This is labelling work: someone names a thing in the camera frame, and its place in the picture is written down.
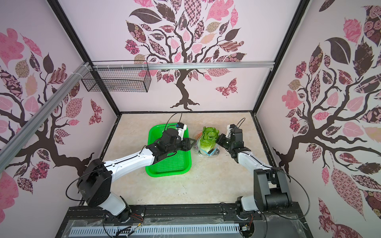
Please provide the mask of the clear zip top bag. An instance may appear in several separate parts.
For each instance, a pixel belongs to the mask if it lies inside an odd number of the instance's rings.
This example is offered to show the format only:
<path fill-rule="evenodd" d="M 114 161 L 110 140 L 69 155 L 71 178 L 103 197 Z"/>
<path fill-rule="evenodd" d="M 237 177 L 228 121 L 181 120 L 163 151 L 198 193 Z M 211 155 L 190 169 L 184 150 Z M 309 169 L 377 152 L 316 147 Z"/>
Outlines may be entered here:
<path fill-rule="evenodd" d="M 219 155 L 219 146 L 216 140 L 219 136 L 219 130 L 215 128 L 206 128 L 195 135 L 195 152 L 202 157 L 217 157 Z"/>

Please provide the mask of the green plastic basket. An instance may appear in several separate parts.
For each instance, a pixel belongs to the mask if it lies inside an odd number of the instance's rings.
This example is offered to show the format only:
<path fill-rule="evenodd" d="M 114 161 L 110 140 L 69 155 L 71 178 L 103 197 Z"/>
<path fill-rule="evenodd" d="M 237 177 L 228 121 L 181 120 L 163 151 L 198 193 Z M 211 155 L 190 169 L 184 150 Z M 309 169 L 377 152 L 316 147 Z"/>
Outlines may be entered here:
<path fill-rule="evenodd" d="M 152 144 L 164 132 L 164 124 L 152 127 L 148 134 L 148 143 Z M 178 151 L 170 153 L 166 159 L 145 168 L 146 173 L 153 178 L 182 175 L 187 173 L 192 166 L 191 151 Z"/>

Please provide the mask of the napa cabbage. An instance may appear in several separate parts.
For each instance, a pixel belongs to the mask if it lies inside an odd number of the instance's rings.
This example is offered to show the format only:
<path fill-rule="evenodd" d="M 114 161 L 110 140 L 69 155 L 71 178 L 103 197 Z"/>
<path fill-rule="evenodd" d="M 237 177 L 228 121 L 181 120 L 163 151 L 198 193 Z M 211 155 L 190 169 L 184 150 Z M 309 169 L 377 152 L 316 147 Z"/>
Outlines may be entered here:
<path fill-rule="evenodd" d="M 219 130 L 214 127 L 204 127 L 202 135 L 199 138 L 199 149 L 208 153 L 213 150 L 216 145 L 216 140 L 219 137 Z"/>

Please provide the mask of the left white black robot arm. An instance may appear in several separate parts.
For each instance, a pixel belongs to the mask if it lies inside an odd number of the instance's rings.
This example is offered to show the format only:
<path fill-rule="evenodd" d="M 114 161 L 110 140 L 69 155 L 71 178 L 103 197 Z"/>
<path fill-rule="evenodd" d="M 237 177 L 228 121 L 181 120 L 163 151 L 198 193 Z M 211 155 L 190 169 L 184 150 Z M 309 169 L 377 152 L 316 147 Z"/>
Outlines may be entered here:
<path fill-rule="evenodd" d="M 169 128 L 152 144 L 123 158 L 92 161 L 76 183 L 87 206 L 100 207 L 118 222 L 127 222 L 133 216 L 132 209 L 121 196 L 111 192 L 112 183 L 137 169 L 157 164 L 178 151 L 190 151 L 196 140 L 184 138 L 185 130 L 185 125 L 178 129 Z"/>

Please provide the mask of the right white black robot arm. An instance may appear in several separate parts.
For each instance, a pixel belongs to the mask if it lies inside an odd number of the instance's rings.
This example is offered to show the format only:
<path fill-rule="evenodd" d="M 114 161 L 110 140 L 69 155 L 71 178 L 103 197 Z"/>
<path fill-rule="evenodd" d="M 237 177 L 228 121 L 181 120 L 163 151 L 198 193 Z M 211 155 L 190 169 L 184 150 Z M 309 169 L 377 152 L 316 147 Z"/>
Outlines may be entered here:
<path fill-rule="evenodd" d="M 285 172 L 256 158 L 244 145 L 242 129 L 235 124 L 229 125 L 227 133 L 221 134 L 216 143 L 253 175 L 253 195 L 238 198 L 242 211 L 272 212 L 292 205 Z"/>

